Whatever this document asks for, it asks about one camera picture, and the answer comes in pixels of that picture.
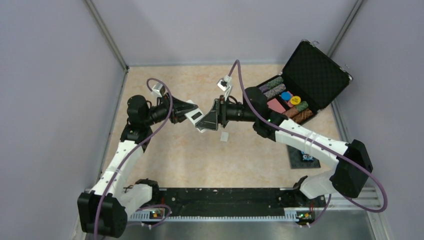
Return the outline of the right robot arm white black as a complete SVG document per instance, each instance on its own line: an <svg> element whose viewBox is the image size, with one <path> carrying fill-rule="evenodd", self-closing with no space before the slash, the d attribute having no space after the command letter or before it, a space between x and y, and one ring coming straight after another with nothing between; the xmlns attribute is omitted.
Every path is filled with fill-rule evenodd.
<svg viewBox="0 0 424 240"><path fill-rule="evenodd" d="M267 97L257 87L245 89L242 103L233 104L224 97L216 98L210 112L195 126L216 131L230 121L252 122L254 131L261 137L303 151L330 168L300 180L299 189L293 192L293 200L299 206L307 206L314 198L333 193L357 198L368 180L368 175L358 166L369 172L373 170L361 141L334 140L297 124L270 109Z"/></svg>

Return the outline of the white remote control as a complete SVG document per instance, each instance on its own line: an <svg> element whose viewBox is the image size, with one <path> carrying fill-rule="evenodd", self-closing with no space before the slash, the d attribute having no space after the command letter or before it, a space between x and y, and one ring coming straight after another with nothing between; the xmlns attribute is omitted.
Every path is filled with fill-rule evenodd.
<svg viewBox="0 0 424 240"><path fill-rule="evenodd" d="M203 117L203 112L199 107L195 107L194 110L190 110L188 113L185 113L184 116L193 124L193 126L200 132L204 133L206 129L196 126L196 123L199 122Z"/></svg>

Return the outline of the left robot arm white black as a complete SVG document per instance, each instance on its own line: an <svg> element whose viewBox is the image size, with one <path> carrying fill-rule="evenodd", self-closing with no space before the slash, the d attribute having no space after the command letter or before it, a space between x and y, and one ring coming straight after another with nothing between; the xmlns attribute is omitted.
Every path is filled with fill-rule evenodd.
<svg viewBox="0 0 424 240"><path fill-rule="evenodd" d="M129 217L142 205L154 207L160 202L161 194L148 183L137 183L124 193L130 173L153 137L152 126L159 123L163 127L167 121L195 123L203 113L191 100L182 101L169 93L157 100L156 106L150 106L142 95L127 101L126 125L114 157L94 187L77 199L84 233L119 238Z"/></svg>

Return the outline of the white battery cover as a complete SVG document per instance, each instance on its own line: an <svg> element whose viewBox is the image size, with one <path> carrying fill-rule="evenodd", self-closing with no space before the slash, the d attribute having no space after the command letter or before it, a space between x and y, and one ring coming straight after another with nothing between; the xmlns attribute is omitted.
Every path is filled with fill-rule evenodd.
<svg viewBox="0 0 424 240"><path fill-rule="evenodd" d="M227 142L229 139L229 133L228 132L222 132L221 136L220 136L220 141L221 142Z"/></svg>

